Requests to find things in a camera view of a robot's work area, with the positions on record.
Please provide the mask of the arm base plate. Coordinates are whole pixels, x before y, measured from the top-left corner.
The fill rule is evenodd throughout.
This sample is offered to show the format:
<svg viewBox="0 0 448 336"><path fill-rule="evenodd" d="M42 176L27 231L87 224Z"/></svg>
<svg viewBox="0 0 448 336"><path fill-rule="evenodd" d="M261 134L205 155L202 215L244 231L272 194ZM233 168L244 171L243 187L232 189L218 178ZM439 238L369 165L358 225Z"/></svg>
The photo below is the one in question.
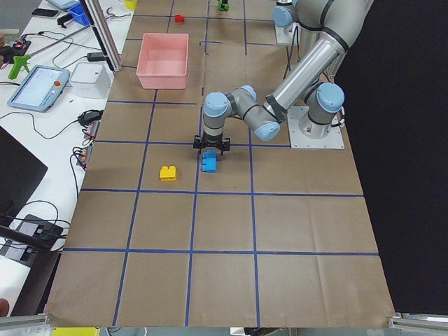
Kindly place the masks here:
<svg viewBox="0 0 448 336"><path fill-rule="evenodd" d="M318 125L311 121L308 106L293 106L288 110L288 133L292 149L344 150L344 141L335 116L328 125Z"/></svg>
<svg viewBox="0 0 448 336"><path fill-rule="evenodd" d="M297 22L287 26L280 27L275 25L275 36L276 36L276 44L278 46L289 46L293 40L293 33L295 29L297 29L297 33L300 34L300 25Z"/></svg>

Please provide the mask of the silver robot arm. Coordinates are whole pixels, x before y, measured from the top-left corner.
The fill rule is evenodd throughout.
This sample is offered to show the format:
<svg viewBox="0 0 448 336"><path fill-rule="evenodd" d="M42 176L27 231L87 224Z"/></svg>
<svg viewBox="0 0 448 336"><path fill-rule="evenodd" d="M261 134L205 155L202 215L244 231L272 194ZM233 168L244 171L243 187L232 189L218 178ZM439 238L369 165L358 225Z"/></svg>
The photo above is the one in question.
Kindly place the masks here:
<svg viewBox="0 0 448 336"><path fill-rule="evenodd" d="M298 0L276 1L276 6L272 11L272 19L277 27L289 27L293 23L298 23L297 3Z"/></svg>
<svg viewBox="0 0 448 336"><path fill-rule="evenodd" d="M270 141L280 130L288 110L301 100L308 105L299 121L300 131L311 139L329 133L335 114L344 103L340 86L320 80L321 74L344 57L358 38L372 1L278 1L272 12L274 23L292 29L299 60L280 86L257 102L255 90L243 85L231 92L211 92L203 105L202 135L194 138L199 151L216 148L224 153L230 139L223 137L227 118L239 117L262 141Z"/></svg>

